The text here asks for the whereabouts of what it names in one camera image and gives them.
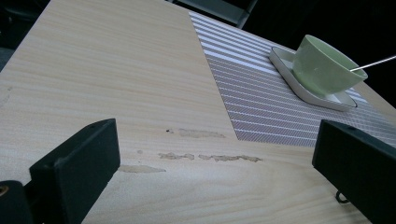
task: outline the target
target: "table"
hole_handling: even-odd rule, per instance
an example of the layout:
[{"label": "table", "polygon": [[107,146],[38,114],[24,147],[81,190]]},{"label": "table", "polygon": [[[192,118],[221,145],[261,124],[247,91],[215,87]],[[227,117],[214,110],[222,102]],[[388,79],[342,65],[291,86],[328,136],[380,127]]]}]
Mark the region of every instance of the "table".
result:
[{"label": "table", "polygon": [[121,167],[85,223],[367,222],[334,199],[312,147],[237,140],[188,10],[52,0],[0,74],[0,179],[26,184],[35,161],[110,118]]}]

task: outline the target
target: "spoon handle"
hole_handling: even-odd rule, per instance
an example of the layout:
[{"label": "spoon handle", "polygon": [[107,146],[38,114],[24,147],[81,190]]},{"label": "spoon handle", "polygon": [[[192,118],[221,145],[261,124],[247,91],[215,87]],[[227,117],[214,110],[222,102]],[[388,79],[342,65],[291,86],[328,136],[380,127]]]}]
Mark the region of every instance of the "spoon handle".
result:
[{"label": "spoon handle", "polygon": [[369,63],[369,64],[366,64],[364,66],[360,66],[360,67],[357,67],[357,68],[352,68],[349,71],[354,72],[356,70],[360,70],[360,69],[363,69],[363,68],[366,68],[366,67],[370,67],[370,66],[373,66],[373,65],[376,65],[376,64],[379,64],[379,63],[384,63],[384,62],[387,62],[387,61],[390,61],[390,60],[393,60],[393,59],[396,59],[396,55],[393,55],[391,57],[388,57],[388,58],[386,58],[384,60],[381,60],[381,61],[378,61],[376,63]]}]

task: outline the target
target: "plate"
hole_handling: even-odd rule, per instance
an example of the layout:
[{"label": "plate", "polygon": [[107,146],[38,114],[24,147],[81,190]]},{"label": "plate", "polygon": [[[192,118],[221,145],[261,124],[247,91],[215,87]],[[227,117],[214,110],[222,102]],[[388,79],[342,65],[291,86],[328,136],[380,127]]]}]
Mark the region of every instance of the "plate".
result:
[{"label": "plate", "polygon": [[345,91],[329,95],[317,95],[307,90],[292,73],[293,58],[294,52],[292,51],[277,47],[272,47],[271,49],[270,61],[300,99],[311,105],[338,111],[348,111],[351,108],[358,107],[356,102]]}]

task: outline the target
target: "placemat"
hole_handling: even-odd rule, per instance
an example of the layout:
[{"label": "placemat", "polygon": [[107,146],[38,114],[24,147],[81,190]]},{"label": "placemat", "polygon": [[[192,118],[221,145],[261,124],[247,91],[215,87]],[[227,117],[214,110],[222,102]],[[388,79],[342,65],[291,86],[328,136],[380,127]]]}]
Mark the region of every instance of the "placemat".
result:
[{"label": "placemat", "polygon": [[396,147],[396,129],[356,91],[348,112],[310,105],[297,97],[269,60],[284,48],[203,15],[190,14],[239,140],[314,147],[320,121],[349,124]]}]

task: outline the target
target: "tray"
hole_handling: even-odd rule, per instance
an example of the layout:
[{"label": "tray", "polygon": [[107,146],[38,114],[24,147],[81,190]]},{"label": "tray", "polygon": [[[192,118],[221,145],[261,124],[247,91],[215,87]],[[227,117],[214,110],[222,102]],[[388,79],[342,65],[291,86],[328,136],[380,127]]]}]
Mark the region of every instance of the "tray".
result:
[{"label": "tray", "polygon": [[358,107],[356,102],[344,91],[329,95],[316,95],[307,90],[291,72],[293,58],[294,52],[272,47],[270,61],[294,93],[303,101],[311,105],[318,105],[338,111],[348,111],[351,108]]}]

